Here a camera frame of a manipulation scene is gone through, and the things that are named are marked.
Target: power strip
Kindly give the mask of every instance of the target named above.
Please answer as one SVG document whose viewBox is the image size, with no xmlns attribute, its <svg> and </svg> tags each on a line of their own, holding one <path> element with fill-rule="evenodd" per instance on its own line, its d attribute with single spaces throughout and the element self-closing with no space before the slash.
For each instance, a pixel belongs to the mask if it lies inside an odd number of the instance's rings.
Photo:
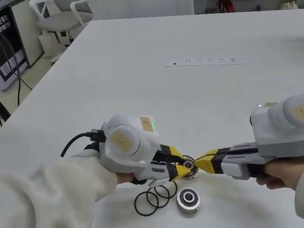
<svg viewBox="0 0 304 228">
<path fill-rule="evenodd" d="M 213 65 L 239 65 L 247 64 L 246 61 L 236 57 L 197 57 L 167 59 L 165 67 L 186 67 L 186 66 L 213 66 Z"/>
</svg>

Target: ball bearing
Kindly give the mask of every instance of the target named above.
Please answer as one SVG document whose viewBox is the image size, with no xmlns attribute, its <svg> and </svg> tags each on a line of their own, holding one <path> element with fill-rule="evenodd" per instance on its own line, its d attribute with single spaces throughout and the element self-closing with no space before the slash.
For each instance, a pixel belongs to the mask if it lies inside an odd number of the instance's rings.
<svg viewBox="0 0 304 228">
<path fill-rule="evenodd" d="M 200 208 L 200 194 L 192 187 L 183 187 L 177 192 L 177 206 L 183 213 L 193 214 Z"/>
<path fill-rule="evenodd" d="M 191 172 L 188 173 L 187 175 L 183 176 L 182 178 L 184 180 L 190 181 L 194 178 L 196 178 L 198 176 L 199 173 L 199 169 L 197 166 L 194 165 L 194 159 L 184 155 L 184 158 L 186 159 L 186 161 L 183 163 L 183 166 L 185 166 L 186 168 L 190 169 Z"/>
</svg>

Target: person's right hand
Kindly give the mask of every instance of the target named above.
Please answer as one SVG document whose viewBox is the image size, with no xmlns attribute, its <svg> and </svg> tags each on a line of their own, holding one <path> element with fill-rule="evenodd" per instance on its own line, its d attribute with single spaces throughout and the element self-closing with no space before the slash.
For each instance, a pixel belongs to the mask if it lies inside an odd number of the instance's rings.
<svg viewBox="0 0 304 228">
<path fill-rule="evenodd" d="M 271 161 L 265 165 L 267 178 L 257 178 L 259 185 L 266 185 L 269 189 L 296 189 L 304 172 L 304 158 L 292 158 L 287 161 Z"/>
</svg>

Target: table surface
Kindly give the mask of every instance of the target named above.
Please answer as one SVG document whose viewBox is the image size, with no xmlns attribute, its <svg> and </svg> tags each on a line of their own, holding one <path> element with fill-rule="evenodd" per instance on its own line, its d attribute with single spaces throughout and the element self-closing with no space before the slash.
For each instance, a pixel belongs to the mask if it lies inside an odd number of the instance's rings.
<svg viewBox="0 0 304 228">
<path fill-rule="evenodd" d="M 93 21 L 0 129 L 0 167 L 30 174 L 52 164 L 72 137 L 114 114 L 154 115 L 161 142 L 193 157 L 253 141 L 255 105 L 303 92 L 303 19 L 304 11 L 287 10 Z M 164 67 L 170 57 L 229 54 L 248 64 Z M 67 155 L 88 143 L 78 140 Z M 202 197 L 191 218 L 174 200 L 151 217 L 137 215 L 133 200 L 146 187 L 125 184 L 96 204 L 93 227 L 304 225 L 291 190 L 204 172 L 184 185 Z"/>
</svg>

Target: o-ring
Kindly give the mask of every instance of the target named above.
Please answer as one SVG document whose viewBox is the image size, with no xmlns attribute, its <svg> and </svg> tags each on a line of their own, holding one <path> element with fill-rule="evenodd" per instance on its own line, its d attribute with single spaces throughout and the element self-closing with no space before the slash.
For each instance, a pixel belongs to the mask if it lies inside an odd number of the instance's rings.
<svg viewBox="0 0 304 228">
<path fill-rule="evenodd" d="M 149 188 L 149 189 L 147 190 L 147 194 L 146 194 L 146 199 L 147 199 L 148 203 L 149 203 L 152 207 L 157 208 L 157 209 L 166 207 L 166 206 L 168 205 L 169 201 L 170 201 L 170 193 L 169 193 L 169 190 L 168 190 L 165 186 L 163 186 L 163 185 L 160 185 L 159 187 L 162 187 L 162 188 L 165 189 L 165 190 L 167 191 L 167 193 L 168 193 L 168 197 L 166 198 L 166 199 L 167 199 L 167 202 L 165 202 L 164 205 L 155 206 L 154 204 L 152 204 L 152 203 L 150 202 L 150 200 L 149 200 L 149 198 L 148 198 L 148 192 L 150 191 L 151 188 Z"/>
<path fill-rule="evenodd" d="M 162 197 L 162 198 L 164 198 L 164 199 L 171 199 L 171 198 L 173 198 L 175 195 L 176 195 L 176 193 L 177 193 L 177 184 L 175 183 L 175 181 L 173 182 L 174 183 L 174 185 L 175 185 L 175 192 L 174 192 L 174 194 L 173 195 L 171 195 L 170 196 L 170 194 L 168 194 L 168 197 L 165 197 L 165 196 L 163 196 L 163 195 L 161 195 L 161 194 L 159 194 L 158 193 L 158 191 L 156 190 L 156 187 L 154 187 L 154 191 L 155 191 L 155 193 L 158 195 L 158 196 L 160 196 L 160 197 Z"/>
<path fill-rule="evenodd" d="M 153 196 L 155 196 L 155 198 L 156 198 L 156 207 L 155 207 L 155 209 L 154 209 L 154 211 L 152 211 L 151 213 L 149 213 L 149 214 L 142 214 L 141 212 L 139 212 L 139 210 L 137 209 L 137 207 L 136 207 L 136 201 L 137 201 L 137 199 L 138 199 L 138 197 L 140 197 L 141 195 L 143 195 L 143 194 L 151 194 L 151 195 L 153 195 Z M 142 215 L 142 216 L 151 216 L 152 214 L 154 214 L 156 211 L 157 211 L 157 209 L 159 208 L 159 200 L 158 200 L 158 198 L 157 198 L 157 195 L 156 194 L 154 194 L 153 192 L 150 192 L 150 191 L 143 191 L 142 193 L 140 193 L 138 196 L 136 196 L 136 198 L 135 198 L 135 200 L 134 200 L 134 208 L 135 208 L 135 210 L 136 210 L 136 212 L 138 213 L 138 214 L 140 214 L 140 215 Z"/>
</svg>

